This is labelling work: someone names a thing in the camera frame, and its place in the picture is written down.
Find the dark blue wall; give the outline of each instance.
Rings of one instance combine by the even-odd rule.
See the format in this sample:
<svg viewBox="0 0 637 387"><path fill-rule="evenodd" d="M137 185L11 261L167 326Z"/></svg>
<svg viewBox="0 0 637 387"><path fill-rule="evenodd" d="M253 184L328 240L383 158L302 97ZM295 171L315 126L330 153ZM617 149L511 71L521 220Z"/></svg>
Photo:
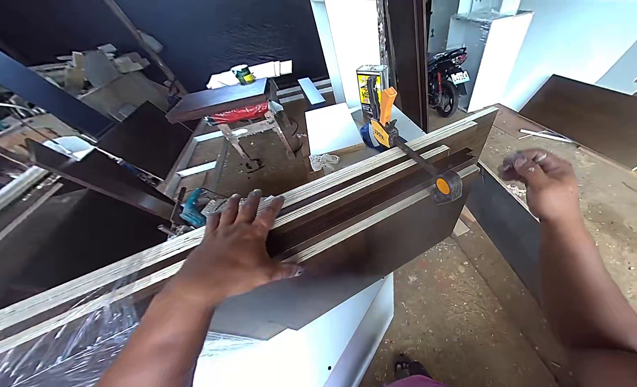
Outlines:
<svg viewBox="0 0 637 387"><path fill-rule="evenodd" d="M240 63L292 59L293 75L327 78L309 0L117 0L137 28L165 47L161 57L189 91ZM0 38L26 65L72 50L137 43L101 0L0 0ZM162 79L155 66L147 75Z"/></svg>

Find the pink shorts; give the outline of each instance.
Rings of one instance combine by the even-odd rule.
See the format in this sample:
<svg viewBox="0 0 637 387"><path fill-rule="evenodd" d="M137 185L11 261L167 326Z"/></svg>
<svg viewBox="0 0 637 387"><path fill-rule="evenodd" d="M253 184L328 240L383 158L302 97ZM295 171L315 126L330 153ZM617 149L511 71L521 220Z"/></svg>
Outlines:
<svg viewBox="0 0 637 387"><path fill-rule="evenodd" d="M435 382L429 377L425 377L422 374L415 374L414 376L405 377L395 383L388 384L388 387L448 387L447 384L441 382Z"/></svg>

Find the stack of boards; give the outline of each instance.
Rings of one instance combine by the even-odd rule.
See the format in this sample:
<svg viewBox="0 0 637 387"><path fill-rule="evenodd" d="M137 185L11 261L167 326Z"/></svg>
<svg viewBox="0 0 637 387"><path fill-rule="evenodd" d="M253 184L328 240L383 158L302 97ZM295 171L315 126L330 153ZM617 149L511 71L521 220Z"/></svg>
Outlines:
<svg viewBox="0 0 637 387"><path fill-rule="evenodd" d="M222 303L211 330L269 339L299 329L450 236L496 112L488 108L409 142L435 167L462 177L463 196L452 203L435 204L431 176L396 148L285 193L267 247L272 259L303 264L304 274ZM0 383L98 377L120 347L115 338L131 332L204 232L1 309Z"/></svg>

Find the left hand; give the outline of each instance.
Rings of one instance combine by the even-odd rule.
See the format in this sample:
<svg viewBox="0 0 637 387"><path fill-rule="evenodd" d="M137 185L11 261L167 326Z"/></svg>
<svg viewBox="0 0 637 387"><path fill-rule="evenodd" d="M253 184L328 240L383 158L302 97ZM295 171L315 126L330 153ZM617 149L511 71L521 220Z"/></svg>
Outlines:
<svg viewBox="0 0 637 387"><path fill-rule="evenodd" d="M258 215L260 189L249 194L241 209L240 198L231 196L222 213L208 217L202 243L168 284L170 290L197 303L215 305L257 286L302 273L298 264L273 261L266 251L266 237L284 198L273 198Z"/></svg>

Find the orange clamp handle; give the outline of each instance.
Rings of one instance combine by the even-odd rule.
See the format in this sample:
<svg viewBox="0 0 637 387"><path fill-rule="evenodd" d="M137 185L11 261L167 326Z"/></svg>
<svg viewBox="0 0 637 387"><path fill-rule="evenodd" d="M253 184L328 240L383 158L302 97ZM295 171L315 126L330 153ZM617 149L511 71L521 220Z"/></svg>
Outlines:
<svg viewBox="0 0 637 387"><path fill-rule="evenodd" d="M383 128L385 128L385 124L390 122L395 97L397 97L397 90L392 86L380 93L380 124Z"/></svg>

